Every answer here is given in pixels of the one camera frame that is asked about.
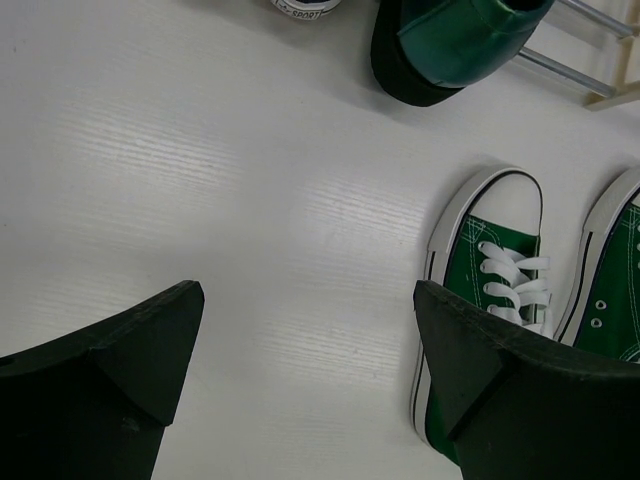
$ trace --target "metal rod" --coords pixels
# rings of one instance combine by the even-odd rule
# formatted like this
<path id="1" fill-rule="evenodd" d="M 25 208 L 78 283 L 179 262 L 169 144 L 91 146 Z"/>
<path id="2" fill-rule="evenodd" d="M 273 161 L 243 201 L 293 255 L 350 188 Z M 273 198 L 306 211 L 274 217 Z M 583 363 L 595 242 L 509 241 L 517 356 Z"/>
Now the metal rod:
<path id="1" fill-rule="evenodd" d="M 612 31 L 618 38 L 633 37 L 635 32 L 630 25 L 622 23 L 609 15 L 602 13 L 600 10 L 593 8 L 591 5 L 580 0 L 558 0 L 559 3 L 564 3 L 567 7 L 588 18 L 592 22 L 603 26 L 607 30 Z"/>
<path id="2" fill-rule="evenodd" d="M 553 73 L 572 80 L 575 83 L 589 89 L 590 91 L 603 96 L 604 98 L 611 98 L 615 96 L 617 92 L 616 88 L 612 87 L 611 85 L 602 83 L 595 78 L 585 75 L 584 73 L 574 70 L 573 68 L 567 67 L 560 62 L 556 62 L 555 60 L 549 57 L 545 57 L 544 55 L 538 52 L 534 52 L 533 50 L 530 50 L 526 47 L 522 48 L 518 55 L 525 60 L 529 60 L 536 65 L 540 65 L 541 67 L 552 71 Z"/>

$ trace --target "white shoelace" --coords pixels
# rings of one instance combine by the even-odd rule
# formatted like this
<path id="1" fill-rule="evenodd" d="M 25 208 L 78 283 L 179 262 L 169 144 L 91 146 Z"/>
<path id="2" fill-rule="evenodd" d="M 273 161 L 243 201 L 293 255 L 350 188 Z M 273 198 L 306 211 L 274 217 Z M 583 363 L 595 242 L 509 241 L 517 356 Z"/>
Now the white shoelace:
<path id="1" fill-rule="evenodd" d="M 491 305 L 488 311 L 497 317 L 520 325 L 544 337 L 552 338 L 553 321 L 551 310 L 549 309 L 551 295 L 547 279 L 535 278 L 531 280 L 523 273 L 523 270 L 548 270 L 549 258 L 526 258 L 514 250 L 500 248 L 491 242 L 480 242 L 478 250 L 487 257 L 480 265 L 480 271 L 496 274 L 508 283 L 508 285 L 497 282 L 486 283 L 483 287 L 484 292 L 492 297 L 506 298 L 513 304 L 513 307 Z M 544 318 L 542 322 L 525 325 L 525 320 L 520 316 L 520 309 L 529 305 L 532 308 L 542 308 L 544 310 L 542 312 Z"/>

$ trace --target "shoe opening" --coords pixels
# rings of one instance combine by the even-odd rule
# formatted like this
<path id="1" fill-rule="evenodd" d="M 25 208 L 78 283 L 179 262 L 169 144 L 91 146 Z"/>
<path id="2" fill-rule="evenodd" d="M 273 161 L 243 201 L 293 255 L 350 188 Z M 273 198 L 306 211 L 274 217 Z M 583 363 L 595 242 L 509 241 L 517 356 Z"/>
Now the shoe opening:
<path id="1" fill-rule="evenodd" d="M 502 0 L 502 3 L 512 10 L 528 12 L 542 7 L 547 3 L 547 0 Z"/>

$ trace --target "green sneaker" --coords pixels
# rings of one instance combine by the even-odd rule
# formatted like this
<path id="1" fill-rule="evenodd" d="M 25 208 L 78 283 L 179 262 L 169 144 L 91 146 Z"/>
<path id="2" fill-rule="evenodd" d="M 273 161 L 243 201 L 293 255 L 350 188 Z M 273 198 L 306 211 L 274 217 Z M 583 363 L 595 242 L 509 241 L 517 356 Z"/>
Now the green sneaker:
<path id="1" fill-rule="evenodd" d="M 640 363 L 640 168 L 627 170 L 585 222 L 569 307 L 557 337 L 610 358 Z"/>
<path id="2" fill-rule="evenodd" d="M 490 167 L 453 197 L 429 242 L 424 278 L 479 308 L 549 338 L 547 282 L 538 271 L 542 195 L 536 181 L 510 166 Z M 457 462 L 420 345 L 411 415 L 427 444 Z"/>

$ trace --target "white table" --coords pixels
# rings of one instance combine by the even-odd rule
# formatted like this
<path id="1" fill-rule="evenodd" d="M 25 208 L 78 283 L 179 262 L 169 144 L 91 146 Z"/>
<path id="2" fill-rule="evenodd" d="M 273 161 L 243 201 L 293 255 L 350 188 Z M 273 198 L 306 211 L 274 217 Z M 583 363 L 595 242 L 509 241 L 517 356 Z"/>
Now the white table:
<path id="1" fill-rule="evenodd" d="M 528 169 L 561 310 L 591 202 L 638 163 L 639 107 L 589 113 L 516 65 L 440 106 L 399 104 L 368 69 L 375 13 L 0 5 L 0 355 L 200 280 L 154 479 L 460 478 L 408 415 L 438 215 L 478 166 Z"/>

